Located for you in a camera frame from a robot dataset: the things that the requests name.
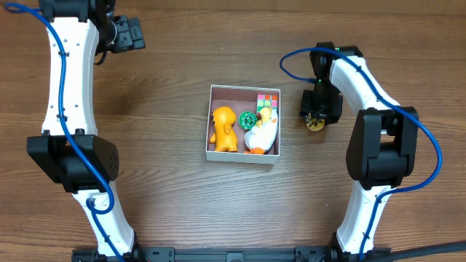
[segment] rubik's cube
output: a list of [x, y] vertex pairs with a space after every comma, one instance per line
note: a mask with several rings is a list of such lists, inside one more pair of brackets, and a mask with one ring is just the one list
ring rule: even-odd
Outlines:
[[278, 96], [277, 95], [257, 95], [257, 114], [264, 107], [272, 107], [277, 110]]

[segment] toy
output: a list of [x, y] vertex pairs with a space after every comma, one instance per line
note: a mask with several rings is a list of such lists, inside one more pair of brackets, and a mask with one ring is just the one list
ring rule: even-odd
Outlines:
[[212, 123], [215, 132], [209, 140], [209, 143], [215, 143], [217, 152], [237, 152], [238, 138], [233, 130], [233, 124], [236, 122], [236, 114], [228, 106], [217, 108], [212, 113]]
[[247, 133], [245, 144], [250, 151], [246, 154], [265, 154], [273, 145], [277, 137], [278, 114], [271, 106], [260, 110], [261, 120]]
[[244, 130], [250, 130], [257, 122], [257, 116], [250, 111], [245, 111], [240, 115], [240, 127]]
[[277, 110], [278, 96], [277, 95], [257, 95], [257, 114], [260, 114], [264, 107], [272, 107]]

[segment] box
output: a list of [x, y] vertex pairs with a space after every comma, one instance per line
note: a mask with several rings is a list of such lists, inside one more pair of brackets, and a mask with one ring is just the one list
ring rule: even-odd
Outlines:
[[[278, 97], [277, 113], [278, 113], [278, 130], [277, 137], [273, 146], [264, 155], [244, 154], [248, 148], [244, 142], [244, 134], [247, 130], [240, 127], [238, 119], [242, 112], [257, 110], [258, 95], [275, 95]], [[281, 123], [281, 108], [280, 108], [280, 90], [259, 87], [233, 87], [213, 84], [210, 87], [210, 102], [208, 111], [207, 135], [205, 140], [205, 154], [209, 161], [223, 162], [243, 162], [256, 164], [275, 164], [280, 156], [280, 123]], [[233, 130], [238, 137], [238, 152], [215, 152], [215, 144], [209, 143], [210, 137], [214, 133], [214, 127], [210, 119], [212, 112], [221, 107], [229, 106], [236, 113], [236, 123], [233, 125]]]

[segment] blue cable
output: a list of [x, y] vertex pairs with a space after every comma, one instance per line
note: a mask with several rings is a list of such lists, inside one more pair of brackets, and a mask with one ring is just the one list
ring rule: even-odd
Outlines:
[[98, 170], [92, 165], [92, 163], [89, 161], [89, 159], [84, 155], [82, 150], [79, 148], [79, 146], [76, 144], [76, 141], [74, 141], [73, 137], [71, 136], [67, 126], [66, 126], [66, 117], [64, 114], [64, 108], [63, 108], [63, 93], [65, 89], [65, 76], [66, 76], [66, 53], [65, 53], [65, 48], [63, 47], [63, 43], [60, 40], [60, 37], [58, 36], [57, 32], [55, 29], [50, 25], [49, 21], [45, 19], [43, 16], [41, 16], [37, 12], [37, 8], [29, 8], [27, 6], [24, 6], [22, 4], [17, 4], [17, 3], [6, 3], [4, 5], [4, 8], [6, 11], [15, 13], [15, 14], [20, 14], [20, 13], [25, 13], [28, 12], [37, 19], [39, 19], [50, 31], [50, 33], [53, 35], [55, 38], [55, 41], [57, 42], [58, 48], [60, 49], [60, 56], [61, 56], [61, 73], [60, 73], [60, 89], [58, 92], [58, 117], [60, 118], [60, 123], [61, 127], [63, 128], [63, 132], [65, 133], [66, 139], [70, 143], [71, 147], [73, 150], [76, 152], [78, 157], [81, 159], [83, 164], [87, 167], [87, 169], [97, 178], [99, 183], [104, 187], [104, 189], [108, 193], [108, 200], [109, 204], [107, 209], [105, 210], [97, 210], [94, 207], [93, 199], [87, 199], [86, 200], [86, 206], [89, 208], [89, 210], [92, 213], [92, 218], [94, 219], [95, 224], [97, 225], [99, 231], [101, 232], [103, 238], [106, 240], [108, 243], [108, 246], [114, 251], [115, 256], [121, 261], [125, 262], [124, 258], [119, 254], [118, 250], [115, 248], [111, 240], [108, 238], [108, 235], [105, 233], [103, 230], [103, 227], [101, 226], [97, 215], [105, 215], [108, 214], [115, 205], [115, 198], [113, 191], [110, 188], [110, 185], [107, 183], [105, 178], [98, 172]]
[[430, 175], [430, 177], [426, 181], [424, 181], [424, 182], [422, 182], [422, 183], [420, 183], [418, 185], [415, 185], [415, 186], [408, 186], [408, 187], [405, 187], [405, 188], [397, 188], [397, 189], [394, 189], [394, 190], [387, 191], [385, 193], [380, 194], [376, 198], [376, 204], [374, 205], [374, 208], [372, 210], [371, 219], [369, 221], [366, 233], [364, 234], [364, 238], [363, 238], [363, 241], [361, 242], [361, 246], [360, 246], [359, 261], [363, 261], [364, 260], [364, 245], [366, 244], [366, 241], [369, 238], [369, 234], [371, 233], [372, 226], [374, 224], [374, 220], [375, 220], [376, 213], [377, 213], [377, 207], [379, 206], [379, 203], [382, 202], [382, 198], [384, 198], [385, 196], [390, 195], [390, 194], [397, 194], [397, 193], [403, 193], [403, 192], [418, 190], [418, 189], [421, 189], [421, 188], [427, 186], [428, 184], [430, 184], [437, 177], [438, 173], [440, 172], [440, 170], [442, 168], [443, 156], [442, 156], [441, 147], [438, 144], [437, 140], [435, 139], [434, 135], [423, 125], [423, 123], [421, 123], [419, 120], [414, 118], [412, 115], [410, 115], [409, 113], [407, 113], [406, 111], [401, 109], [401, 107], [395, 106], [395, 105], [391, 104], [390, 102], [386, 101], [380, 95], [380, 93], [377, 91], [377, 88], [375, 87], [374, 83], [371, 81], [369, 76], [361, 69], [361, 67], [359, 65], [357, 65], [355, 62], [353, 62], [352, 60], [350, 60], [346, 55], [343, 55], [340, 52], [336, 52], [335, 50], [322, 48], [322, 47], [303, 48], [303, 49], [299, 49], [299, 50], [296, 50], [294, 52], [291, 52], [291, 53], [285, 55], [282, 58], [282, 60], [280, 61], [280, 68], [282, 70], [284, 70], [284, 72], [287, 73], [287, 75], [293, 77], [294, 79], [303, 80], [303, 81], [312, 83], [310, 81], [310, 79], [306, 80], [304, 78], [294, 76], [290, 72], [286, 71], [282, 66], [282, 63], [283, 63], [284, 59], [286, 59], [286, 58], [288, 58], [288, 57], [290, 57], [292, 55], [302, 53], [302, 52], [326, 52], [328, 54], [340, 57], [341, 59], [343, 59], [344, 61], [349, 63], [353, 68], [356, 69], [357, 72], [359, 72], [361, 74], [361, 76], [367, 82], [367, 84], [369, 85], [369, 87], [371, 88], [372, 92], [375, 94], [375, 96], [377, 97], [378, 100], [380, 100], [383, 104], [385, 104], [386, 106], [393, 109], [393, 111], [395, 111], [395, 112], [403, 115], [404, 117], [408, 118], [409, 121], [413, 122], [419, 129], [422, 130], [422, 132], [425, 133], [425, 135], [429, 138], [430, 142], [432, 142], [432, 144], [434, 145], [434, 149], [435, 149], [435, 152], [437, 154], [437, 166], [435, 167], [434, 172], [432, 173], [432, 175]]

